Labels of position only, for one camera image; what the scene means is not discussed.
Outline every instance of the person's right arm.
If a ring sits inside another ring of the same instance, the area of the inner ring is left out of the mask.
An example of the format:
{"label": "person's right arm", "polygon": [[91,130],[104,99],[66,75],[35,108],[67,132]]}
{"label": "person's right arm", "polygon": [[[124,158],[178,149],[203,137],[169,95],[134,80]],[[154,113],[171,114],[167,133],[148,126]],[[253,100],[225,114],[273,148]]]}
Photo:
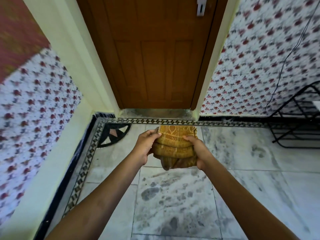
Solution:
{"label": "person's right arm", "polygon": [[299,239],[228,172],[201,140],[192,136],[184,139],[193,144],[197,167],[210,179],[249,240]]}

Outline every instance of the wooden door frame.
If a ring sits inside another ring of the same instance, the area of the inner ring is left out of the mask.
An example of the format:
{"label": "wooden door frame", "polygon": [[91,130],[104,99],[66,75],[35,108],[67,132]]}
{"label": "wooden door frame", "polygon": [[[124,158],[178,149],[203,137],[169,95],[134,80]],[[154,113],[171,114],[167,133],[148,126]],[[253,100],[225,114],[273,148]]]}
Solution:
{"label": "wooden door frame", "polygon": [[199,71],[199,76],[197,80],[197,84],[195,86],[193,99],[191,102],[190,110],[195,110],[198,104],[198,100],[200,97],[200,93],[202,90],[203,82],[206,77],[206,73],[208,70],[209,62],[211,59],[212,52],[214,50],[214,45],[216,43],[216,39],[218,36],[220,24],[226,10],[228,0],[217,0],[216,9],[213,14],[213,19],[210,27],[210,32],[208,36],[208,41],[205,47],[202,64]]}
{"label": "wooden door frame", "polygon": [[[111,72],[111,69],[107,63],[107,59],[106,59],[106,56],[104,53],[104,48],[103,48],[102,42],[98,36],[98,31],[95,28],[95,22],[94,22],[93,15],[92,15],[91,11],[87,8],[89,6],[89,4],[88,4],[87,0],[77,0],[77,3],[79,5],[79,8],[80,8],[81,13],[83,15],[86,26],[89,30],[91,38],[92,38],[94,45],[96,47],[97,53],[98,53],[99,58],[102,63],[102,66],[106,72],[106,76],[109,80],[110,86],[111,86],[112,91],[114,93],[115,99],[118,103],[118,106],[120,109],[124,109],[120,93],[116,87],[115,79],[114,79],[112,72]],[[207,69],[209,66],[210,58],[211,58],[211,55],[212,55],[212,52],[214,49],[214,45],[215,45],[215,42],[216,42],[216,39],[218,36],[220,24],[221,24],[227,3],[228,3],[228,0],[217,0],[217,4],[216,4],[215,12],[213,15],[213,19],[211,22],[210,32],[209,32],[206,48],[204,51],[204,55],[202,58],[202,64],[200,67],[197,83],[195,86],[190,110],[195,110],[195,108],[197,106],[197,103],[198,103],[198,100],[200,97],[200,93],[202,90],[203,82],[205,80],[205,76],[206,76]]]}

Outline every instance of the cream painted wall trim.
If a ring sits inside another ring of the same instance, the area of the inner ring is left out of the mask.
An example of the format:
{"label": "cream painted wall trim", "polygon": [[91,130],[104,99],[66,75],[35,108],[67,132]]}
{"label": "cream painted wall trim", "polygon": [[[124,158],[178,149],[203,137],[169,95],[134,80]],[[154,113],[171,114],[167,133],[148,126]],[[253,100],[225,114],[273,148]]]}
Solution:
{"label": "cream painted wall trim", "polygon": [[236,14],[236,10],[238,8],[240,0],[228,0],[227,4],[226,4],[226,10],[224,12],[222,21],[221,21],[221,25],[219,28],[219,32],[217,35],[217,39],[216,39],[216,43],[214,45],[213,51],[212,51],[212,55],[210,58],[210,62],[209,62],[209,66],[208,66],[208,70],[207,73],[205,75],[204,78],[204,82],[202,85],[202,89],[201,89],[201,93],[199,96],[199,100],[197,103],[197,107],[196,109],[192,112],[193,117],[198,120],[199,116],[200,116],[200,111],[201,111],[201,106],[203,104],[203,100],[206,96],[206,92],[209,88],[209,84],[211,81],[211,78],[214,74],[214,70],[217,66],[218,63],[218,59],[220,56],[220,53],[222,51],[222,47],[224,42],[226,41],[231,23],[234,19],[234,16]]}
{"label": "cream painted wall trim", "polygon": [[119,107],[76,0],[24,0],[94,112]]}
{"label": "cream painted wall trim", "polygon": [[92,107],[82,98],[60,139],[28,186],[19,206],[4,223],[1,240],[34,239],[92,114]]}

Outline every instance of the mosaic border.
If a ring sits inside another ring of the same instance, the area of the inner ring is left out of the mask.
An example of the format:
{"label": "mosaic border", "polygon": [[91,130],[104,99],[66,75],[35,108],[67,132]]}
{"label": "mosaic border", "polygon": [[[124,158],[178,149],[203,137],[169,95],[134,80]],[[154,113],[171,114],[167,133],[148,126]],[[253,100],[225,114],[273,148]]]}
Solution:
{"label": "mosaic border", "polygon": [[62,218],[64,218],[68,214],[68,212],[70,210],[72,210],[77,205],[79,195],[81,193],[83,184],[86,180],[94,153],[97,149],[98,142],[99,142],[100,136],[102,134],[103,126],[105,124],[105,121],[103,119],[98,119],[98,120],[99,121],[97,121],[98,125],[96,128],[96,131],[94,132],[94,135],[93,135],[92,140],[90,142],[90,146],[86,152],[85,160],[82,163],[81,170],[78,174],[77,180],[76,180],[75,185],[73,187],[73,190],[71,192],[68,204],[64,210]]}
{"label": "mosaic border", "polygon": [[241,122],[241,121],[194,121],[176,119],[148,119],[148,118],[103,118],[105,123],[128,123],[128,124],[155,124],[155,125],[195,125],[195,126],[234,126],[265,128],[266,123]]}

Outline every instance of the person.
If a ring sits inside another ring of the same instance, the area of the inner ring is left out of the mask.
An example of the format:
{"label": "person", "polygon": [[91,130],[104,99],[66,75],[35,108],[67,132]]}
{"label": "person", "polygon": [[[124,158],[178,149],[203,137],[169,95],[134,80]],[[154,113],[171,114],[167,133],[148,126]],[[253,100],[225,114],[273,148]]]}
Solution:
{"label": "person", "polygon": [[[98,239],[160,136],[155,129],[140,134],[126,158],[56,225],[46,240]],[[192,136],[184,139],[193,144],[198,169],[207,175],[249,240],[298,239],[228,172],[201,140]]]}

